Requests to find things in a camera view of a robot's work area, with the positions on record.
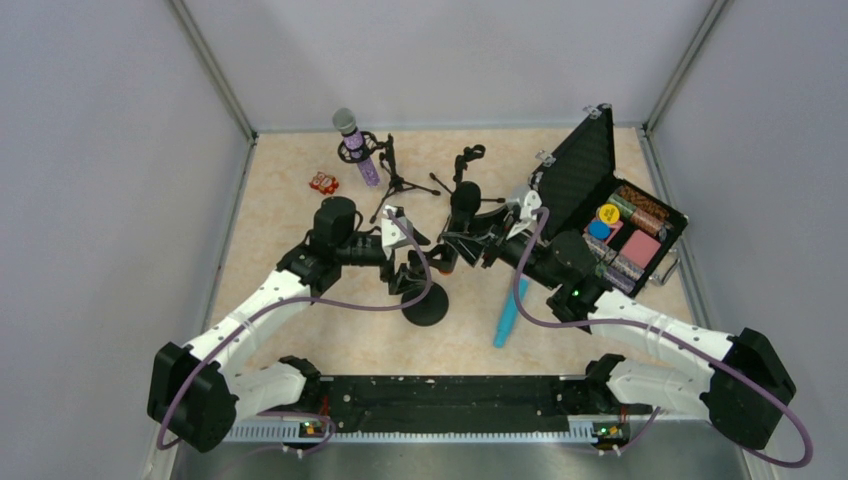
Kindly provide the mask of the black microphone orange end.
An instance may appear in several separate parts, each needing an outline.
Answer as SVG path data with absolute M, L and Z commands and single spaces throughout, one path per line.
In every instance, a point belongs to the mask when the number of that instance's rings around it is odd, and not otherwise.
M 438 244 L 431 251 L 436 269 L 443 275 L 451 274 L 458 260 L 457 251 L 448 244 L 448 234 L 465 233 L 481 203 L 481 189 L 475 182 L 461 181 L 451 194 L 450 214 L 438 237 Z

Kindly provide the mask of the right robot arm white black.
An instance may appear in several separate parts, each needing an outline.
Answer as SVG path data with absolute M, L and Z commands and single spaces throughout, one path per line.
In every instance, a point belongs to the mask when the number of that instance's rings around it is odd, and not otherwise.
M 647 307 L 598 275 L 602 259 L 592 239 L 563 231 L 542 239 L 548 211 L 530 211 L 538 222 L 528 232 L 502 207 L 450 222 L 441 240 L 471 265 L 501 260 L 518 278 L 548 287 L 554 321 L 547 328 L 582 329 L 630 345 L 652 357 L 642 363 L 607 355 L 591 374 L 622 404 L 646 404 L 705 420 L 732 442 L 752 451 L 770 443 L 782 421 L 809 437 L 790 403 L 797 387 L 765 334 L 745 328 L 736 334 L 692 325 Z

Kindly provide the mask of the purple glitter microphone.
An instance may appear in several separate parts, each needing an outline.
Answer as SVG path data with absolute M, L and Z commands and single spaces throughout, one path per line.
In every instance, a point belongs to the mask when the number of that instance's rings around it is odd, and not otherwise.
M 359 130 L 354 113 L 346 107 L 339 108 L 332 116 L 332 123 L 342 136 L 337 151 L 340 159 L 354 165 L 368 187 L 377 187 L 380 177 L 371 159 L 368 136 Z

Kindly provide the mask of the teal microphone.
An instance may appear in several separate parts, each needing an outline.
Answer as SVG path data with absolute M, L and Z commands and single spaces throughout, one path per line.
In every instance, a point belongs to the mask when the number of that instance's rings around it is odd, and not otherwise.
M 503 348 L 511 336 L 519 316 L 517 301 L 524 299 L 529 284 L 529 279 L 522 276 L 518 283 L 518 294 L 515 294 L 513 288 L 509 289 L 495 330 L 493 339 L 493 346 L 495 348 Z

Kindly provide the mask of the round base microphone stand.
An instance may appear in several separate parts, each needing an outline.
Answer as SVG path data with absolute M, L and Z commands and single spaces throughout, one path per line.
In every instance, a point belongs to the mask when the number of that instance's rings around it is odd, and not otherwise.
M 418 327 L 436 325 L 446 316 L 450 306 L 447 291 L 432 277 L 428 278 L 428 275 L 432 273 L 440 273 L 432 259 L 433 248 L 425 253 L 427 265 L 424 265 L 415 251 L 410 251 L 407 256 L 409 267 L 420 265 L 424 270 L 424 289 L 418 295 L 412 293 L 401 295 L 401 300 L 405 304 L 405 307 L 401 309 L 403 316 L 408 322 Z

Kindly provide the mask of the shock mount tripod stand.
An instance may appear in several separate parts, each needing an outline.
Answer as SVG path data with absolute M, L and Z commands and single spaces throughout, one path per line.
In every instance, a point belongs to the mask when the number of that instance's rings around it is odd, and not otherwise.
M 427 192 L 433 196 L 440 196 L 441 192 L 424 187 L 422 185 L 412 183 L 407 181 L 403 176 L 401 176 L 397 169 L 397 159 L 395 152 L 395 139 L 391 133 L 387 134 L 387 137 L 384 141 L 380 141 L 377 137 L 370 131 L 362 131 L 366 136 L 368 136 L 367 144 L 371 149 L 371 159 L 373 160 L 373 156 L 377 155 L 379 160 L 380 167 L 389 174 L 388 185 L 385 193 L 381 197 L 377 207 L 375 208 L 374 213 L 369 219 L 370 224 L 374 224 L 377 220 L 377 217 L 380 215 L 385 202 L 392 196 L 398 195 L 400 193 L 404 193 L 411 190 L 421 190 Z

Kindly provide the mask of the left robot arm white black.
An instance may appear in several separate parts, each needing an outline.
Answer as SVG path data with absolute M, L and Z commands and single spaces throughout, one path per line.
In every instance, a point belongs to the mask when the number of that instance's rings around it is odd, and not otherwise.
M 272 408 L 297 403 L 306 390 L 308 366 L 283 359 L 253 373 L 246 362 L 289 319 L 314 304 L 353 309 L 325 298 L 347 266 L 375 267 L 392 295 L 421 302 L 433 287 L 421 234 L 403 208 L 388 205 L 380 225 L 360 231 L 354 201 L 322 201 L 313 226 L 264 282 L 218 324 L 183 345 L 169 342 L 155 355 L 147 414 L 158 423 L 156 447 L 185 442 L 198 452 L 219 445 L 232 427 Z

